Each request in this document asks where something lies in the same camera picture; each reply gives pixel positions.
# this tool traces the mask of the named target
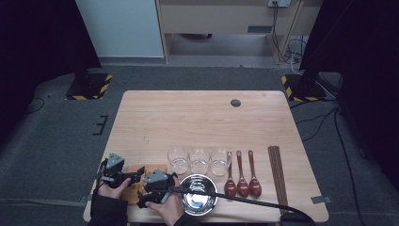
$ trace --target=glass cup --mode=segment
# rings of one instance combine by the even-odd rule
[[[173,147],[168,152],[168,161],[176,174],[183,174],[188,170],[188,152],[181,146]]]
[[[223,176],[231,164],[231,152],[225,148],[217,148],[211,154],[211,171],[216,176]]]
[[[188,152],[190,168],[193,173],[205,174],[209,168],[209,152],[204,148],[193,148]]]

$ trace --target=stainless steel bowl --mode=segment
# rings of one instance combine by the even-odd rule
[[[215,192],[215,183],[207,176],[193,174],[184,178],[181,187],[190,188],[194,191]],[[216,206],[217,197],[201,196],[194,194],[182,194],[185,213],[191,216],[203,216],[211,212]]]

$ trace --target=wooden chopsticks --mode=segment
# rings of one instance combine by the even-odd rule
[[[284,173],[282,171],[281,156],[279,154],[279,146],[270,146],[267,149],[269,151],[270,165],[272,167],[273,180],[275,183],[278,202],[281,205],[288,205]],[[279,212],[281,214],[285,214],[288,211],[280,209]]]

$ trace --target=wall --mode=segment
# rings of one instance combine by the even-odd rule
[[[76,0],[99,57],[164,57],[154,0]]]

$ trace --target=human hand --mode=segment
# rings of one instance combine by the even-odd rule
[[[175,186],[179,187],[180,183],[177,177],[173,177],[173,180]],[[170,194],[164,204],[146,202],[146,206],[156,211],[168,226],[174,225],[184,213],[182,196],[178,193]]]
[[[120,196],[122,195],[123,190],[129,185],[131,178],[127,178],[118,186],[117,188],[112,188],[108,186],[107,184],[103,184],[102,186],[99,187],[98,194],[101,196],[105,196],[108,198],[113,198],[113,199],[120,199]]]

